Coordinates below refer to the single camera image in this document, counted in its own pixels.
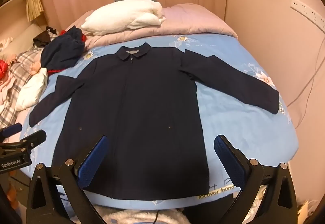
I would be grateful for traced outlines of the plaid grey white cloth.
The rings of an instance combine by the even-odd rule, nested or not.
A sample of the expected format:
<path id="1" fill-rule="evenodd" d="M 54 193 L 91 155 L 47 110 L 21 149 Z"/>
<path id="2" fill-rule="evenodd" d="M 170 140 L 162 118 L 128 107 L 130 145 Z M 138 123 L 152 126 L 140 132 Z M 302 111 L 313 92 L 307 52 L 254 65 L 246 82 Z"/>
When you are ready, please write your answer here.
<path id="1" fill-rule="evenodd" d="M 30 67 L 35 58 L 41 54 L 43 48 L 35 48 L 20 53 L 15 57 L 15 61 L 9 67 L 9 74 L 14 78 L 11 88 L 8 89 L 7 102 L 1 110 L 1 128 L 11 126 L 15 123 L 18 111 L 15 109 L 16 101 L 22 87 L 30 80 Z"/>

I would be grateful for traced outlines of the white fluffy pillow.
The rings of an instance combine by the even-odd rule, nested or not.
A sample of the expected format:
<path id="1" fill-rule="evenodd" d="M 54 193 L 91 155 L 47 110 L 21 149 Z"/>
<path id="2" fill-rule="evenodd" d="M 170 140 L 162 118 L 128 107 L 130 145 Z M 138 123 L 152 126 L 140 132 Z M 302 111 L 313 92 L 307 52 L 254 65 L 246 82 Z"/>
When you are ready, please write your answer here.
<path id="1" fill-rule="evenodd" d="M 95 36 L 104 36 L 126 29 L 159 26 L 166 20 L 163 7 L 152 0 L 123 0 L 95 10 L 81 25 L 81 29 Z"/>

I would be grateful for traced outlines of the white wall power strip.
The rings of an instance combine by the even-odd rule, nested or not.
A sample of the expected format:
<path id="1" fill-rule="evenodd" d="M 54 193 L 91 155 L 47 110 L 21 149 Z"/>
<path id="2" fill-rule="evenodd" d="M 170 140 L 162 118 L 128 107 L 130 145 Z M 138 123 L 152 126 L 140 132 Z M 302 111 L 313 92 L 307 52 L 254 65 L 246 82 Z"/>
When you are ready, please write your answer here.
<path id="1" fill-rule="evenodd" d="M 305 16 L 305 18 L 309 19 L 313 24 L 315 24 L 322 32 L 325 30 L 325 20 L 324 18 L 316 12 L 314 9 L 310 8 L 305 3 L 300 0 L 291 0 L 290 7 Z"/>

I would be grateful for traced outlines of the red jacket on side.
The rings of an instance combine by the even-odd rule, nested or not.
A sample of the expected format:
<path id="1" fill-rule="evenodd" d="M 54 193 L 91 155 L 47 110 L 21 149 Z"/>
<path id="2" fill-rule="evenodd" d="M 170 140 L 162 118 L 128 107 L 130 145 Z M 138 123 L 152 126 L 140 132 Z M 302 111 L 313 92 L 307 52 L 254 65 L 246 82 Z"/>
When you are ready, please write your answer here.
<path id="1" fill-rule="evenodd" d="M 0 79 L 2 79 L 8 70 L 8 64 L 6 61 L 0 59 Z"/>

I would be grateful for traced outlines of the navy blue collared jacket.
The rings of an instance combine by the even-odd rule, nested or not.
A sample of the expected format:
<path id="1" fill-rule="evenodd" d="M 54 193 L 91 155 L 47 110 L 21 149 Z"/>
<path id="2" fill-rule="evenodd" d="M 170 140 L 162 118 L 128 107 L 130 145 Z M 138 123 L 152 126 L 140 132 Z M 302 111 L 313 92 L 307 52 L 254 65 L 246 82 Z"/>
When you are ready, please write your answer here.
<path id="1" fill-rule="evenodd" d="M 108 137 L 87 191 L 121 200 L 167 200 L 209 192 L 197 83 L 276 114 L 279 92 L 216 56 L 143 44 L 94 59 L 76 78 L 58 76 L 29 125 L 68 101 L 54 149 L 57 166 Z"/>

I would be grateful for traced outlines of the white puffy garment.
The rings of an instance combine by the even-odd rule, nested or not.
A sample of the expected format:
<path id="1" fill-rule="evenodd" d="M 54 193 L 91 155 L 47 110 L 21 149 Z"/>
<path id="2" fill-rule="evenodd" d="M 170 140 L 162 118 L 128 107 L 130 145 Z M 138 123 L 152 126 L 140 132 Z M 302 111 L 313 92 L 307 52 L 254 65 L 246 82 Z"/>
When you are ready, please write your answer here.
<path id="1" fill-rule="evenodd" d="M 15 110 L 20 112 L 36 105 L 47 87 L 47 80 L 47 69 L 41 68 L 20 90 Z"/>

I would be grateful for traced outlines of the beige tassel hanging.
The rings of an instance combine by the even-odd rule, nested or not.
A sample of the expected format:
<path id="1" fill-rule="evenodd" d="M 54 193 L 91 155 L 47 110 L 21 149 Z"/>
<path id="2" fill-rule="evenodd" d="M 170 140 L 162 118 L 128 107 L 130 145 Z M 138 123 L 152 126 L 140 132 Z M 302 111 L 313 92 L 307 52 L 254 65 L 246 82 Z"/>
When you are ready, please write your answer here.
<path id="1" fill-rule="evenodd" d="M 26 17 L 28 22 L 39 17 L 43 11 L 41 0 L 26 0 Z"/>

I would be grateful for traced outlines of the light blue floral bedsheet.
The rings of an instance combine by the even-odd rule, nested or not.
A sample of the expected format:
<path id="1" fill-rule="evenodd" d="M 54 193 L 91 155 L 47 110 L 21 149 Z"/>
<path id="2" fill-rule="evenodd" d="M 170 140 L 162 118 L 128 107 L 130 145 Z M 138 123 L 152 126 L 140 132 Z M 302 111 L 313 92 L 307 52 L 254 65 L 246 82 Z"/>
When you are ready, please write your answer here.
<path id="1" fill-rule="evenodd" d="M 152 47 L 191 50 L 204 56 L 215 55 L 253 77 L 264 73 L 252 55 L 231 36 L 209 33 L 158 36 L 125 42 L 125 46 L 136 47 L 144 43 Z M 164 210 L 195 206 L 234 193 L 237 189 L 214 151 L 213 142 L 218 135 L 226 136 L 235 148 L 264 165 L 276 166 L 288 162 L 296 153 L 298 140 L 284 103 L 273 115 L 201 84 L 197 86 L 197 97 L 210 170 L 208 194 L 175 200 L 139 201 L 116 200 L 88 193 L 90 201 L 112 208 Z"/>

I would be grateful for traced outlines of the pink folded quilt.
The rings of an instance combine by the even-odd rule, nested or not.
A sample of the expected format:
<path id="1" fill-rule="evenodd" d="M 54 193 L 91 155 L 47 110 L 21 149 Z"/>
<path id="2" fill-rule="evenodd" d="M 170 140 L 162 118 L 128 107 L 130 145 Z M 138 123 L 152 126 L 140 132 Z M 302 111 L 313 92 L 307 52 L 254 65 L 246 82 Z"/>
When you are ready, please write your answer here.
<path id="1" fill-rule="evenodd" d="M 203 6 L 197 4 L 177 4 L 163 8 L 162 11 L 166 20 L 160 26 L 127 29 L 118 33 L 106 34 L 102 37 L 85 32 L 87 40 L 85 41 L 84 50 L 87 52 L 94 47 L 163 35 L 216 33 L 238 38 L 238 35 L 230 26 Z"/>

